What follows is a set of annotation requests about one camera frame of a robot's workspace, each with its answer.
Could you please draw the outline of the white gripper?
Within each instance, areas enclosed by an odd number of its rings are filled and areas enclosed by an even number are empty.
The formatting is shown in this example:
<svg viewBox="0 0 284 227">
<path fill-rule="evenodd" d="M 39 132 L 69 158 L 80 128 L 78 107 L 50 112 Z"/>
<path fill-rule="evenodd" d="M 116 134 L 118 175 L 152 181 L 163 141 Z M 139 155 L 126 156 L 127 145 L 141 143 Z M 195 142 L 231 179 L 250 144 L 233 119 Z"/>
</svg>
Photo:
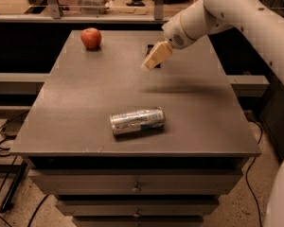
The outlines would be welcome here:
<svg viewBox="0 0 284 227">
<path fill-rule="evenodd" d="M 143 60 L 141 68 L 151 70 L 168 59 L 174 49 L 184 49 L 198 40 L 195 30 L 196 9 L 189 7 L 178 12 L 163 24 L 163 35 L 166 42 L 158 42 Z"/>
</svg>

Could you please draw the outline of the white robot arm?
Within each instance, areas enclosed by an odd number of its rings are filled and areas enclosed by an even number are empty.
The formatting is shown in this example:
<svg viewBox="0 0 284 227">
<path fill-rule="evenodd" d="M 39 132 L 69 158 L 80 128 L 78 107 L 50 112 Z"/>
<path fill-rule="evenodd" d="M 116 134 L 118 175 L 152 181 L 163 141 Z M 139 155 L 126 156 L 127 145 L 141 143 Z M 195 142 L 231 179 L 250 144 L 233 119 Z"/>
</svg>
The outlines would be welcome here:
<svg viewBox="0 0 284 227">
<path fill-rule="evenodd" d="M 154 46 L 143 66 L 152 69 L 173 50 L 231 26 L 240 31 L 284 85 L 284 18 L 259 0 L 198 0 L 163 25 L 164 40 Z"/>
</svg>

